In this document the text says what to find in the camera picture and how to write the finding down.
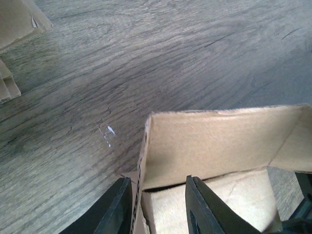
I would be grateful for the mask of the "brown cardboard box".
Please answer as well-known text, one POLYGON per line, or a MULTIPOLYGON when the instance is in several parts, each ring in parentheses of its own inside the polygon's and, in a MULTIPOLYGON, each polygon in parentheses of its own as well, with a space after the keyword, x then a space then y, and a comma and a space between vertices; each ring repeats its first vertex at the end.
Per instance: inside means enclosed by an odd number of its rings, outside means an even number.
POLYGON ((189 234, 186 177, 197 176, 260 234, 281 234, 269 167, 312 174, 310 106, 151 114, 130 232, 189 234))

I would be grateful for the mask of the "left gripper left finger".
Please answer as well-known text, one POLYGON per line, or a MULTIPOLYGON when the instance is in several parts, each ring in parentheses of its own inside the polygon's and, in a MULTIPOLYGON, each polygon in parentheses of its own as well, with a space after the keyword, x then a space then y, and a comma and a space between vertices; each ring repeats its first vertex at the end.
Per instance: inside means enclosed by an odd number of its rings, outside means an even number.
POLYGON ((133 207, 132 182, 129 177, 117 181, 61 234, 128 234, 133 207))

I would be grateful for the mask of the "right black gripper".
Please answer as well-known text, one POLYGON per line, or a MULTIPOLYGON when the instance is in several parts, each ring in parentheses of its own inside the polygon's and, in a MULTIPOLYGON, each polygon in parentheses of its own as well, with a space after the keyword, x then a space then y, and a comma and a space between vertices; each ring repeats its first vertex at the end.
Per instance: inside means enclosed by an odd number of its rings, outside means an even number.
POLYGON ((282 222, 282 234, 312 233, 312 175, 295 173, 304 199, 290 218, 282 222))

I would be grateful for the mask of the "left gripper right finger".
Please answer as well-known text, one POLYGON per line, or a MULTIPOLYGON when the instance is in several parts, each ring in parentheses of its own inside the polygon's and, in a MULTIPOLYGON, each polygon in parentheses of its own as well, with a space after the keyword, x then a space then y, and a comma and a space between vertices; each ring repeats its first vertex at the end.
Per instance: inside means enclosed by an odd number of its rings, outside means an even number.
POLYGON ((190 234, 259 234, 199 177, 187 176, 186 214, 190 234))

